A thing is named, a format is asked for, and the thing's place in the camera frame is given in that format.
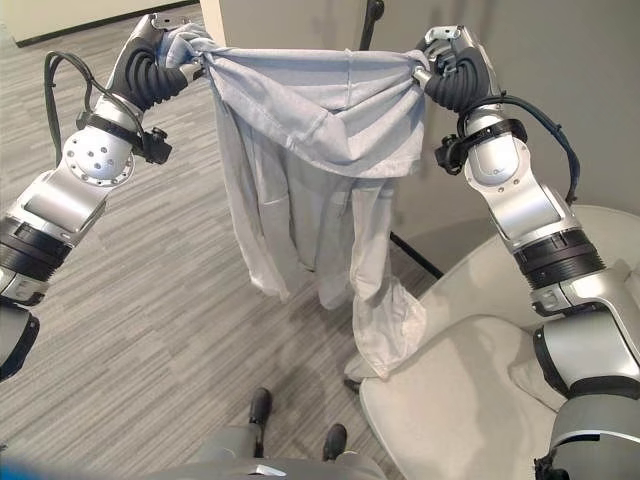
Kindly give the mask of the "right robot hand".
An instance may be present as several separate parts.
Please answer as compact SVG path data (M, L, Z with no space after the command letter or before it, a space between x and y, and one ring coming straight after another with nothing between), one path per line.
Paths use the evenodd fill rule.
M425 55L428 65L416 66L413 78L437 105L461 113L501 93L484 47L467 27L432 27L416 49Z

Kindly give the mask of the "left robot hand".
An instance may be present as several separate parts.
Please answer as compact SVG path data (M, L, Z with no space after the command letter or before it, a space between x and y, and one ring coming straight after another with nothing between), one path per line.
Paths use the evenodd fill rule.
M163 12L144 15L116 60L107 90L140 111L147 111L200 78L204 71L197 61L172 68L160 63L159 48L165 35L186 23L184 16Z

